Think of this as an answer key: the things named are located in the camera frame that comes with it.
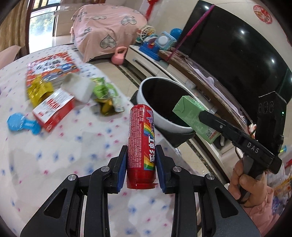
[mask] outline person's hand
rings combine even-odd
[[[257,206],[265,200],[267,196],[267,179],[265,173],[263,173],[261,180],[256,180],[248,175],[243,174],[242,159],[239,160],[234,166],[228,188],[228,191],[236,200],[238,200],[241,196],[238,184],[251,193],[246,203],[244,204],[244,207]]]

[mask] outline cardboard box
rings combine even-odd
[[[203,110],[208,111],[199,100],[191,96],[183,96],[175,105],[173,112],[209,144],[212,144],[220,133],[200,122],[199,113]]]
[[[54,89],[58,89],[71,73],[79,73],[79,69],[68,52],[50,55],[28,64],[26,86],[41,75],[44,82],[51,82]]]
[[[32,113],[38,123],[50,132],[73,108],[74,96],[59,89],[39,104]]]

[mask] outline pink bedspread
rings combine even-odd
[[[114,53],[115,48],[133,44],[137,30],[147,24],[138,11],[123,6],[85,5],[73,15],[75,45],[84,62]]]

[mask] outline blue spiky ball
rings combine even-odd
[[[182,33],[182,30],[179,28],[174,28],[170,31],[170,35],[174,37],[176,40],[180,38],[181,33]]]

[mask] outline blue plastic toy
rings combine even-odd
[[[155,45],[162,50],[168,50],[176,43],[176,39],[167,32],[162,32],[155,40]]]
[[[170,35],[175,38],[176,40],[178,40],[180,38],[180,35],[182,34],[182,30],[180,28],[173,28],[170,31]]]
[[[139,51],[143,52],[144,54],[148,55],[156,61],[160,61],[161,58],[158,56],[159,49],[160,48],[156,45],[153,45],[153,43],[144,42],[140,46]]]
[[[41,132],[41,126],[37,121],[26,119],[21,113],[15,113],[9,116],[7,120],[8,128],[11,131],[20,131],[22,129],[31,130],[34,135],[38,135]]]

